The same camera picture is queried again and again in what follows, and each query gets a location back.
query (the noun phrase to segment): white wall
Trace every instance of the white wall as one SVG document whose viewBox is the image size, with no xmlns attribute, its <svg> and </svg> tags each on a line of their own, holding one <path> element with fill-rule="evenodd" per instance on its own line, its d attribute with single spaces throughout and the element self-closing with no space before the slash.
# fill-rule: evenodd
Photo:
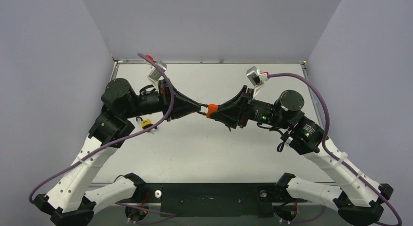
<svg viewBox="0 0 413 226">
<path fill-rule="evenodd" d="M 72 162 L 113 61 L 82 0 L 0 0 L 0 24 L 0 225 L 53 225 L 28 194 Z"/>
<path fill-rule="evenodd" d="M 413 224 L 413 0 L 342 0 L 308 60 L 331 137 Z M 389 210 L 384 222 L 394 223 Z"/>
<path fill-rule="evenodd" d="M 83 0 L 115 59 L 306 60 L 340 0 Z"/>
</svg>

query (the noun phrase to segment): black base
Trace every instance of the black base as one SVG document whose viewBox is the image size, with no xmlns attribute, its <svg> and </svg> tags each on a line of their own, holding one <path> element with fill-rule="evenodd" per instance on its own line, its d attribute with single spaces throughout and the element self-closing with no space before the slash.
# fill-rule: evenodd
<svg viewBox="0 0 413 226">
<path fill-rule="evenodd" d="M 154 197 L 156 190 L 162 191 L 161 198 Z M 121 202 L 141 203 L 147 192 L 147 203 L 161 202 L 161 211 L 178 217 L 274 217 L 272 203 L 291 199 L 275 188 L 275 183 L 146 183 L 132 198 Z"/>
<path fill-rule="evenodd" d="M 145 185 L 145 182 L 137 175 L 129 173 L 125 178 L 131 180 L 137 189 Z M 39 194 L 34 199 L 35 206 L 42 212 L 50 215 L 50 220 L 56 226 L 86 226 L 93 218 L 93 208 L 96 202 L 91 202 L 85 196 L 77 210 L 63 213 L 63 209 L 58 207 L 55 209 L 48 203 L 49 197 L 46 194 Z"/>
<path fill-rule="evenodd" d="M 381 184 L 379 187 L 381 194 L 387 200 L 393 194 L 393 188 L 389 184 Z M 370 207 L 354 206 L 348 199 L 346 193 L 342 193 L 339 198 L 333 199 L 338 207 L 338 214 L 345 221 L 354 226 L 368 226 L 380 220 L 384 208 L 381 206 L 383 201 L 378 198 L 377 201 L 371 201 Z"/>
</svg>

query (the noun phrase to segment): cable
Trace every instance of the cable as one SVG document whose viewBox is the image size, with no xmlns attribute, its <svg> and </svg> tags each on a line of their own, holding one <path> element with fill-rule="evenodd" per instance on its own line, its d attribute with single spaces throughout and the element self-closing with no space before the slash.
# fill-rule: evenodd
<svg viewBox="0 0 413 226">
<path fill-rule="evenodd" d="M 281 142 L 281 143 L 278 144 L 278 146 L 277 146 L 277 151 L 278 152 L 281 153 L 284 150 L 284 144 L 285 144 L 285 142 Z"/>
<path fill-rule="evenodd" d="M 327 207 L 324 207 L 323 210 L 320 212 L 320 214 L 318 214 L 314 218 L 307 219 L 307 220 L 286 221 L 286 220 L 283 220 L 276 212 L 274 212 L 274 215 L 276 215 L 280 219 L 280 222 L 284 222 L 284 223 L 288 223 L 288 224 L 302 224 L 302 223 L 308 223 L 308 222 L 317 220 L 318 218 L 320 218 L 326 212 L 326 210 L 327 210 Z"/>
<path fill-rule="evenodd" d="M 169 108 L 168 108 L 167 112 L 165 113 L 165 115 L 164 115 L 158 122 L 156 122 L 155 124 L 153 124 L 152 126 L 146 128 L 146 129 L 144 129 L 144 130 L 141 130 L 141 131 L 139 131 L 139 132 L 136 132 L 136 133 L 134 133 L 134 134 L 131 134 L 131 135 L 128 135 L 128 136 L 125 136 L 125 137 L 116 139 L 116 140 L 114 140 L 114 141 L 112 141 L 112 142 L 109 142 L 109 143 L 107 143 L 107 144 L 99 147 L 98 149 L 92 151 L 91 153 L 89 153 L 89 154 L 86 155 L 85 157 L 83 157 L 83 158 L 81 159 L 82 161 L 77 161 L 76 163 L 72 164 L 70 167 L 68 167 L 68 168 L 66 168 L 66 169 L 64 169 L 64 170 L 62 170 L 62 171 L 54 174 L 53 176 L 47 178 L 46 180 L 42 181 L 42 182 L 41 182 L 40 184 L 38 184 L 38 185 L 30 192 L 30 194 L 29 194 L 29 202 L 30 202 L 31 204 L 34 204 L 33 195 L 35 194 L 35 192 L 36 192 L 40 187 L 42 187 L 43 185 L 45 185 L 46 183 L 48 183 L 49 181 L 51 181 L 51 180 L 55 179 L 56 177 L 61 176 L 61 175 L 65 174 L 65 173 L 67 173 L 68 171 L 74 169 L 75 167 L 77 167 L 78 165 L 80 165 L 83 161 L 86 161 L 86 160 L 89 159 L 91 156 L 95 155 L 96 153 L 100 152 L 101 150 L 103 150 L 103 149 L 105 149 L 105 148 L 107 148 L 107 147 L 109 147 L 109 146 L 111 146 L 111 145 L 113 145 L 113 144 L 116 144 L 116 143 L 118 143 L 118 142 L 123 142 L 123 141 L 125 141 L 125 140 L 127 140 L 127 139 L 130 139 L 130 138 L 139 136 L 139 135 L 141 135 L 141 134 L 144 134 L 144 133 L 146 133 L 146 132 L 154 129 L 155 127 L 157 127 L 158 125 L 160 125 L 164 120 L 166 120 L 166 119 L 169 117 L 169 114 L 172 112 L 173 104 L 174 104 L 174 102 L 175 102 L 175 91 L 173 90 L 172 83 L 170 82 L 169 78 L 165 75 L 164 70 L 163 70 L 161 67 L 159 67 L 157 64 L 155 64 L 151 59 L 149 59 L 148 57 L 146 57 L 146 56 L 145 56 L 144 54 L 142 54 L 142 53 L 138 53 L 138 56 L 140 56 L 141 58 L 143 58 L 144 60 L 146 60 L 148 63 L 150 63 L 153 67 L 155 67 L 155 68 L 159 71 L 159 73 L 161 74 L 161 76 L 165 79 L 165 81 L 167 82 L 167 84 L 169 85 L 170 105 L 169 105 Z"/>
<path fill-rule="evenodd" d="M 289 203 L 292 203 L 293 201 L 294 201 L 294 198 L 291 198 L 290 201 L 285 202 L 285 203 L 279 205 L 277 208 L 282 208 L 283 206 L 285 206 L 285 205 L 287 205 L 287 204 L 289 204 Z"/>
<path fill-rule="evenodd" d="M 331 153 L 331 151 L 328 150 L 325 141 L 327 140 L 327 134 L 328 131 L 330 130 L 330 114 L 328 112 L 327 109 L 327 104 L 324 101 L 324 98 L 321 96 L 321 93 L 317 90 L 317 88 L 307 79 L 305 79 L 304 77 L 297 75 L 297 74 L 291 74 L 291 73 L 282 73 L 282 74 L 269 74 L 268 78 L 273 78 L 273 77 L 280 77 L 280 76 L 290 76 L 290 77 L 294 77 L 302 82 L 304 82 L 313 92 L 314 94 L 317 96 L 317 98 L 320 101 L 320 104 L 323 108 L 324 111 L 324 115 L 325 115 L 325 130 L 324 130 L 324 135 L 323 138 L 321 140 L 321 144 L 323 149 L 325 150 L 325 152 L 327 154 L 329 154 L 329 156 L 331 156 L 332 158 L 334 158 L 336 161 L 340 160 L 340 158 L 338 158 L 335 154 Z M 342 162 L 342 164 L 348 169 L 350 170 L 351 173 L 353 173 L 355 176 L 358 176 L 358 172 L 356 170 L 354 170 L 353 167 L 351 167 L 349 164 L 347 164 L 345 161 Z M 375 194 L 377 194 L 377 196 L 383 200 L 383 202 L 390 208 L 390 210 L 393 212 L 394 216 L 397 219 L 397 224 L 396 225 L 388 225 L 388 224 L 384 224 L 381 222 L 377 222 L 376 224 L 381 225 L 381 226 L 401 226 L 402 220 L 400 215 L 397 213 L 396 209 L 392 206 L 392 204 L 381 194 L 377 191 L 377 189 L 375 189 L 368 181 L 366 181 L 366 179 L 364 179 L 361 175 L 358 177 L 366 186 L 368 186 Z"/>
<path fill-rule="evenodd" d="M 153 88 L 150 92 L 155 92 L 156 89 L 153 85 L 147 85 L 145 87 L 143 87 L 142 89 L 139 90 L 139 93 L 142 94 L 144 92 L 146 92 L 147 89 Z"/>
<path fill-rule="evenodd" d="M 141 207 L 143 207 L 143 205 L 146 203 L 146 201 L 149 199 L 149 193 L 148 192 L 146 192 L 146 198 L 145 198 L 145 200 L 143 200 L 143 202 L 142 202 L 142 204 L 141 204 Z"/>
<path fill-rule="evenodd" d="M 296 200 L 296 203 L 294 204 L 294 207 L 291 211 L 294 211 L 294 209 L 297 209 L 297 205 L 298 205 L 298 200 Z"/>
<path fill-rule="evenodd" d="M 265 130 L 269 130 L 271 128 L 271 127 L 263 126 L 263 124 L 261 122 L 257 122 L 257 126 L 258 126 L 258 128 L 265 129 Z"/>
<path fill-rule="evenodd" d="M 168 215 L 168 216 L 169 216 L 169 217 L 167 217 L 167 218 L 160 219 L 160 220 L 156 220 L 156 221 L 152 221 L 152 222 L 139 222 L 139 221 L 138 221 L 138 222 L 136 222 L 136 224 L 138 224 L 138 225 L 153 225 L 153 224 L 157 224 L 157 223 L 160 223 L 160 222 L 163 222 L 163 221 L 166 221 L 166 220 L 169 220 L 169 219 L 172 219 L 172 218 L 176 217 L 176 215 L 173 214 L 173 213 L 161 212 L 161 211 L 153 210 L 153 209 L 146 209 L 146 208 L 143 208 L 143 207 L 132 206 L 132 205 L 124 204 L 124 203 L 115 203 L 115 204 L 116 204 L 116 205 L 119 205 L 119 206 L 134 208 L 134 209 L 136 209 L 136 210 L 145 210 L 145 211 L 147 211 L 147 212 L 151 212 L 151 213 L 155 213 L 155 214 L 160 214 L 160 215 Z M 136 212 L 137 212 L 137 211 L 132 212 L 131 214 L 129 214 L 128 218 L 130 219 L 131 216 L 133 216 Z"/>
<path fill-rule="evenodd" d="M 115 180 L 114 180 L 113 182 L 115 183 L 116 180 L 117 180 L 119 177 L 121 177 L 121 176 L 125 177 L 124 175 L 119 175 L 119 176 L 117 176 L 117 177 L 115 178 Z"/>
</svg>

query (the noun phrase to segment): robotic arm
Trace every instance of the robotic arm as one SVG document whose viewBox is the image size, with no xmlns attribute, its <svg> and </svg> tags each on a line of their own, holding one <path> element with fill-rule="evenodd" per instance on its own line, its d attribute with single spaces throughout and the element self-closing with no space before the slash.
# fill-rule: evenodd
<svg viewBox="0 0 413 226">
<path fill-rule="evenodd" d="M 161 61 L 158 65 L 166 69 L 166 65 Z M 112 80 L 106 86 L 101 97 L 104 103 L 102 112 L 72 163 L 80 164 L 65 173 L 49 192 L 39 194 L 33 200 L 33 204 L 51 216 L 55 225 L 87 225 L 101 209 L 131 198 L 136 188 L 145 184 L 139 176 L 129 173 L 113 184 L 86 191 L 100 168 L 121 147 L 123 141 L 111 144 L 105 149 L 99 148 L 128 136 L 133 131 L 134 125 L 128 118 L 162 112 L 164 116 L 168 114 L 167 120 L 170 121 L 200 111 L 202 104 L 181 94 L 168 84 L 168 80 L 158 81 L 160 76 L 160 71 L 152 68 L 148 78 L 153 85 L 144 87 L 139 95 L 134 92 L 129 82 L 122 78 Z M 150 88 L 155 88 L 156 91 L 146 91 Z M 172 99 L 173 107 L 168 113 Z"/>
<path fill-rule="evenodd" d="M 166 65 L 161 61 L 158 61 L 157 65 L 156 69 L 159 69 L 159 66 L 166 69 Z M 156 91 L 146 91 L 151 88 L 149 85 L 136 94 L 128 81 L 121 78 L 107 85 L 101 98 L 104 102 L 102 112 L 89 130 L 84 146 L 73 161 L 73 164 L 80 162 L 80 165 L 64 174 L 49 192 L 39 194 L 34 199 L 33 203 L 41 211 L 49 214 L 55 225 L 87 225 L 94 214 L 113 203 L 131 198 L 136 189 L 145 184 L 139 176 L 130 173 L 113 184 L 86 191 L 100 168 L 123 142 L 111 144 L 106 149 L 98 149 L 102 145 L 128 136 L 133 131 L 134 126 L 128 118 L 157 112 L 167 115 L 172 99 L 174 103 L 168 121 L 199 112 L 202 106 L 206 106 L 178 92 L 168 84 L 168 80 L 158 80 L 160 74 L 155 68 L 148 77 Z M 279 145 L 278 151 L 282 151 L 284 145 L 294 149 L 299 155 L 318 165 L 338 185 L 328 186 L 309 182 L 285 173 L 276 183 L 278 190 L 290 198 L 305 199 L 334 209 L 344 220 L 355 226 L 367 226 L 377 222 L 383 212 L 383 201 L 375 191 L 389 200 L 393 188 L 367 177 L 348 160 L 345 152 L 340 152 L 335 147 L 331 139 L 327 139 L 325 145 L 339 159 L 333 159 L 325 151 L 322 147 L 324 130 L 301 111 L 304 100 L 298 92 L 284 91 L 274 104 L 258 101 L 254 98 L 263 87 L 263 82 L 268 79 L 268 74 L 261 73 L 253 67 L 247 71 L 247 77 L 253 83 L 254 89 L 243 86 L 228 102 L 221 105 L 210 104 L 207 118 L 222 122 L 229 129 L 244 128 L 248 120 L 257 122 L 260 127 L 262 124 L 269 125 L 265 128 L 281 134 L 283 142 Z M 343 163 L 357 170 L 358 174 L 354 175 Z M 360 176 L 375 191 L 362 182 Z"/>
<path fill-rule="evenodd" d="M 354 226 L 376 223 L 383 213 L 383 201 L 359 177 L 362 176 L 387 200 L 391 197 L 393 188 L 388 184 L 379 184 L 361 172 L 348 160 L 347 153 L 340 152 L 329 138 L 325 142 L 326 147 L 339 159 L 336 160 L 327 153 L 322 147 L 324 130 L 301 111 L 304 99 L 298 92 L 284 91 L 274 104 L 254 100 L 254 91 L 263 86 L 268 79 L 267 73 L 261 73 L 256 67 L 252 67 L 246 75 L 255 89 L 243 86 L 228 102 L 210 104 L 207 117 L 233 129 L 237 126 L 244 128 L 248 120 L 257 122 L 261 128 L 262 124 L 269 125 L 266 129 L 278 131 L 282 135 L 283 143 L 278 151 L 282 151 L 284 144 L 291 147 L 299 155 L 315 163 L 338 185 L 327 186 L 285 173 L 276 184 L 278 189 L 285 191 L 291 198 L 309 200 L 336 210 L 345 221 Z M 279 129 L 286 129 L 286 132 L 282 133 Z M 344 163 L 357 170 L 357 175 Z"/>
</svg>

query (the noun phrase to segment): orange coupling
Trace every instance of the orange coupling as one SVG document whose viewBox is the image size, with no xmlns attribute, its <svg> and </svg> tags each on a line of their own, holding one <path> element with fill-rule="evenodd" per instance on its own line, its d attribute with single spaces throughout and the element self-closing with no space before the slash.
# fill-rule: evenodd
<svg viewBox="0 0 413 226">
<path fill-rule="evenodd" d="M 216 104 L 209 104 L 208 105 L 208 112 L 206 113 L 207 118 L 211 118 L 211 114 L 218 110 L 218 105 Z"/>
</svg>

